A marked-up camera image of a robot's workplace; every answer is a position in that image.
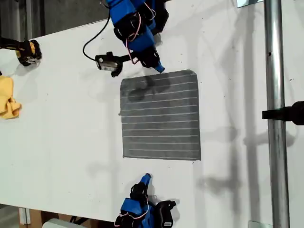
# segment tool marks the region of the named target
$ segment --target gray towel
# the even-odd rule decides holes
[[[120,90],[124,157],[200,159],[199,91],[193,71],[124,79]]]

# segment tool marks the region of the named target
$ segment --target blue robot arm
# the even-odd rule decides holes
[[[156,206],[148,200],[147,189],[151,175],[146,173],[141,181],[131,188],[114,226],[117,228],[171,228],[173,219],[170,210],[174,201],[163,201]]]
[[[158,72],[163,72],[164,67],[156,51],[153,36],[162,31],[169,16],[164,7],[164,0],[106,1],[114,33],[129,50],[129,59],[125,56],[113,56],[112,53],[96,56],[98,68],[110,70],[112,76],[117,76],[122,71],[123,62],[133,62],[133,58],[136,57],[144,67],[153,67]]]

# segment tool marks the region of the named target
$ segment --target yellow and black tool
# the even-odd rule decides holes
[[[34,39],[19,42],[0,37],[0,49],[15,50],[19,62],[25,67],[38,63],[42,58],[39,43]]]

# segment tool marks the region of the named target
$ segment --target white tabletop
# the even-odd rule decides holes
[[[283,1],[286,104],[304,96],[304,9]],[[123,78],[156,74],[126,63],[117,78],[82,54],[103,22],[38,38],[38,68],[0,51],[14,79],[20,117],[0,120],[0,203],[114,221],[146,172],[148,193],[176,199],[175,228],[243,228],[272,223],[263,3],[173,0],[157,47],[165,72],[193,70],[199,81],[201,161],[123,158],[119,102]],[[91,56],[127,52],[109,25]],[[304,205],[302,127],[287,124],[290,213],[300,227]]]

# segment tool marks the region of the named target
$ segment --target silver pole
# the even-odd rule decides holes
[[[266,77],[268,110],[285,106],[281,0],[265,0]],[[273,228],[289,228],[286,127],[268,120]]]

